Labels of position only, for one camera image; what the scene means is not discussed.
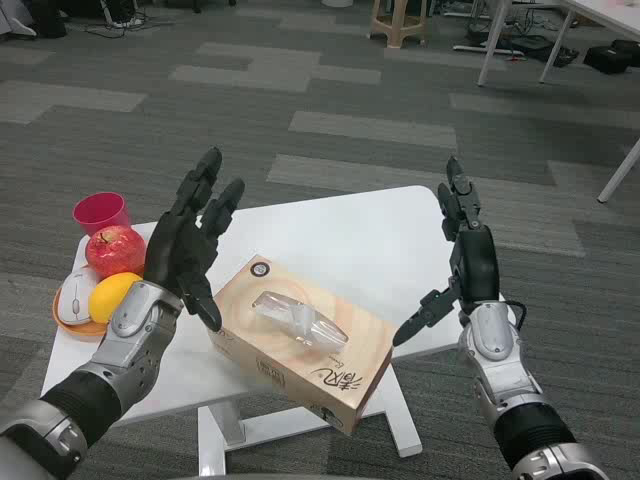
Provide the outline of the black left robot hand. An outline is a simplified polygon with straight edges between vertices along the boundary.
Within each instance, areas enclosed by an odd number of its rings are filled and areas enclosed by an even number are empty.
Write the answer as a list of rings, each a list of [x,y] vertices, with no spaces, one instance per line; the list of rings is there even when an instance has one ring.
[[[229,228],[245,190],[233,180],[214,198],[222,153],[210,148],[182,180],[172,207],[163,213],[146,250],[144,279],[179,297],[212,332],[222,326],[206,273],[218,256],[219,238]]]

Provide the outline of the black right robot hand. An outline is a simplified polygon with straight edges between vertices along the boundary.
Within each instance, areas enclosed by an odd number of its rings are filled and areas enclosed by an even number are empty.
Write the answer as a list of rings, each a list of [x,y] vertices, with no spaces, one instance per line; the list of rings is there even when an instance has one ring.
[[[449,265],[451,276],[443,291],[433,290],[420,300],[419,309],[396,331],[398,347],[425,327],[432,328],[454,307],[470,314],[483,301],[499,299],[500,276],[492,232],[479,219],[480,200],[473,182],[456,157],[446,165],[447,181],[438,186],[443,215],[442,231],[454,244]]]

